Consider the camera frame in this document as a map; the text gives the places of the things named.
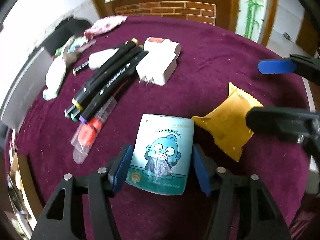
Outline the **brown cardboard tray box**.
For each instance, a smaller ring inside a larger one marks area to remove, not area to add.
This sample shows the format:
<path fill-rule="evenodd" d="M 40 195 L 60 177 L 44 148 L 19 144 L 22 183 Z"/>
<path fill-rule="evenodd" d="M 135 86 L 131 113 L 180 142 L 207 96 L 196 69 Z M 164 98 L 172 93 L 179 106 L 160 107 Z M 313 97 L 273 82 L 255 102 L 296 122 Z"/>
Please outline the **brown cardboard tray box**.
<path fill-rule="evenodd" d="M 22 238 L 31 239 L 43 205 L 33 183 L 28 159 L 17 153 L 17 147 L 12 142 L 10 143 L 9 159 L 10 170 L 7 177 L 9 199 Z"/>

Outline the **gold foil snack packet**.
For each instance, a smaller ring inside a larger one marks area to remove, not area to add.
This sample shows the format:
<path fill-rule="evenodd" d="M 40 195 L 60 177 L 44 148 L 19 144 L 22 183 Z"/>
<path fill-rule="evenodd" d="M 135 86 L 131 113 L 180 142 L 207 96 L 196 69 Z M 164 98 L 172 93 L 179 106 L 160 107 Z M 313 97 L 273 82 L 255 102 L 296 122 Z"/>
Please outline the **gold foil snack packet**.
<path fill-rule="evenodd" d="M 194 123 L 209 132 L 215 144 L 234 161 L 239 162 L 242 148 L 253 136 L 246 125 L 246 115 L 263 104 L 246 91 L 228 84 L 228 97 L 204 117 L 192 116 Z"/>

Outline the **grey shoe box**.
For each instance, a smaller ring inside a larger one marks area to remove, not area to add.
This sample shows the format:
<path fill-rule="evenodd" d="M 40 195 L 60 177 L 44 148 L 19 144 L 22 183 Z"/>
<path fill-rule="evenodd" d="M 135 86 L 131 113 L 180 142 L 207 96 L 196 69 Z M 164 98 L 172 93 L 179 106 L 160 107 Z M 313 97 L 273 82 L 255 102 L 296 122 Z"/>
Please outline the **grey shoe box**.
<path fill-rule="evenodd" d="M 52 64 L 52 57 L 41 47 L 20 70 L 1 106 L 1 123 L 19 131 L 29 108 L 46 84 L 45 76 Z"/>

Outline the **white red-label pill bottle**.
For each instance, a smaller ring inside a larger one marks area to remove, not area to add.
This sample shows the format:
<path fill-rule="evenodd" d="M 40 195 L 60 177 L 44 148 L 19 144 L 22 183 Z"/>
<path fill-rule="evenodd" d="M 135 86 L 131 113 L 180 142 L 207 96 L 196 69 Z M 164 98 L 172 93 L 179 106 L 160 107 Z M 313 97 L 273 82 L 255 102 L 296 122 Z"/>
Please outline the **white red-label pill bottle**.
<path fill-rule="evenodd" d="M 163 49 L 170 42 L 170 39 L 150 36 L 144 42 L 144 50 L 151 52 L 156 51 L 157 49 Z"/>

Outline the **green cloth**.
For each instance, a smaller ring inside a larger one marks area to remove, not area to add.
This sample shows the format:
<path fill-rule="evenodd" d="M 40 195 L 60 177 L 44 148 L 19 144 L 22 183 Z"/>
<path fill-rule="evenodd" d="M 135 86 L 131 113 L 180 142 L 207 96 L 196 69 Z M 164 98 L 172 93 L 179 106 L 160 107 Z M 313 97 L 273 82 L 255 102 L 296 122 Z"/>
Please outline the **green cloth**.
<path fill-rule="evenodd" d="M 69 47 L 68 53 L 71 53 L 74 51 L 79 51 L 82 53 L 83 51 L 95 45 L 96 43 L 96 39 L 88 40 L 85 36 L 79 36 L 79 37 L 72 36 L 71 38 L 73 38 L 73 43 Z M 69 44 L 69 41 L 67 41 L 67 43 L 61 46 L 60 48 L 57 48 L 54 56 L 55 57 L 60 56 L 63 50 L 67 47 L 67 44 Z"/>

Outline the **wooden brick-pattern counter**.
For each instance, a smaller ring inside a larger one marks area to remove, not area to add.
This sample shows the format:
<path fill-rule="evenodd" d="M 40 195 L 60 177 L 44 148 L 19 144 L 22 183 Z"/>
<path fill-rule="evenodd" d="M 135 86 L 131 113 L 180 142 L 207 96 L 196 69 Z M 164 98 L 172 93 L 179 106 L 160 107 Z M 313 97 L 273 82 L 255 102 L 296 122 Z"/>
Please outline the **wooden brick-pattern counter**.
<path fill-rule="evenodd" d="M 100 17 L 161 16 L 191 20 L 235 32 L 240 0 L 92 0 Z"/>

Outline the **white teal-cuff glove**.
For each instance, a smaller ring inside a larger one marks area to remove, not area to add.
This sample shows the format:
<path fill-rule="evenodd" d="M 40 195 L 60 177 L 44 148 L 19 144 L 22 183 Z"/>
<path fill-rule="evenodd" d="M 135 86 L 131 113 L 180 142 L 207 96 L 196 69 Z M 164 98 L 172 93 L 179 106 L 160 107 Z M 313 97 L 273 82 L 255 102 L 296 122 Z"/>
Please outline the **white teal-cuff glove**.
<path fill-rule="evenodd" d="M 46 89 L 43 91 L 43 98 L 46 101 L 57 98 L 67 69 L 67 54 L 71 48 L 75 36 L 71 36 L 61 50 L 61 54 L 54 59 L 46 74 Z"/>

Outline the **white green-label bottle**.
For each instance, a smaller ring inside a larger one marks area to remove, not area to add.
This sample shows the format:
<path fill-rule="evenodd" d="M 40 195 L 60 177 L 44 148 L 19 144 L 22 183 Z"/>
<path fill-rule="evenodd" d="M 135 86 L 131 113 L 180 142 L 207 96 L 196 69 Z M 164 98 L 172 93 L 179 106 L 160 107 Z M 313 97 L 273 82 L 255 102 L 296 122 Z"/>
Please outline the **white green-label bottle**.
<path fill-rule="evenodd" d="M 95 70 L 100 68 L 107 60 L 109 60 L 119 49 L 110 48 L 102 51 L 97 51 L 91 54 L 88 58 L 89 69 Z"/>

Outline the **black marker purple cap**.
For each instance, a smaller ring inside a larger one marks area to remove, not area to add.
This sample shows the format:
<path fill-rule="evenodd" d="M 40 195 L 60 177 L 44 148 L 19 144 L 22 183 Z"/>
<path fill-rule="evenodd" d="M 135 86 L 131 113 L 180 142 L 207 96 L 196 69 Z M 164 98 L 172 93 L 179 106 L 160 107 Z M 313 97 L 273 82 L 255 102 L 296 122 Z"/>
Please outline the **black marker purple cap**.
<path fill-rule="evenodd" d="M 81 93 L 73 99 L 73 104 L 78 109 L 76 116 L 81 123 L 89 123 L 114 92 L 134 74 L 137 64 L 147 53 L 142 48 L 136 47 L 122 57 L 115 53 L 114 63 L 107 61 L 108 68 L 99 74 L 93 83 L 83 87 Z"/>

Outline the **teal cartoon tissue pack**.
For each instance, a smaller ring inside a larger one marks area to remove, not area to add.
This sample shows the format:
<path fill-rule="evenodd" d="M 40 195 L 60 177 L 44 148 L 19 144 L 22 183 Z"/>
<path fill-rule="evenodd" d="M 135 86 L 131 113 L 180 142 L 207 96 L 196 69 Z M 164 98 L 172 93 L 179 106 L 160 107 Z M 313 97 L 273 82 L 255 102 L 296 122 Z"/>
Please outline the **teal cartoon tissue pack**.
<path fill-rule="evenodd" d="M 194 121 L 143 114 L 126 183 L 167 196 L 182 195 L 193 147 Z"/>

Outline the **black marker orange caps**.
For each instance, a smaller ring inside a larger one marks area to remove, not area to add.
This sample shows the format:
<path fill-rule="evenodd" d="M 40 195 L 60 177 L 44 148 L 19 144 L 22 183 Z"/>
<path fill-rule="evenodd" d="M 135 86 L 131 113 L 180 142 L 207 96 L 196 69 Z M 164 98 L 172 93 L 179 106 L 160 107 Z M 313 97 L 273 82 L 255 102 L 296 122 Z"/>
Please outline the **black marker orange caps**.
<path fill-rule="evenodd" d="M 87 62 L 84 62 L 83 64 L 73 68 L 73 75 L 76 76 L 78 75 L 80 72 L 86 70 L 87 68 L 89 68 L 89 63 L 88 61 Z"/>

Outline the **pink floral cloth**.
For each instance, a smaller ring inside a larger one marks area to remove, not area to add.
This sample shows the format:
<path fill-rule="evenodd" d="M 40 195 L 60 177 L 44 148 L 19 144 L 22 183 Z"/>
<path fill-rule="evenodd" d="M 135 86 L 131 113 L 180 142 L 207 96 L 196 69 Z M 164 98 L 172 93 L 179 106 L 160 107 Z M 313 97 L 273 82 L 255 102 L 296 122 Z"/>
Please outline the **pink floral cloth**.
<path fill-rule="evenodd" d="M 88 40 L 92 40 L 94 37 L 103 35 L 112 31 L 115 27 L 119 26 L 127 19 L 126 16 L 107 16 L 97 20 L 90 28 L 84 31 L 84 36 Z"/>

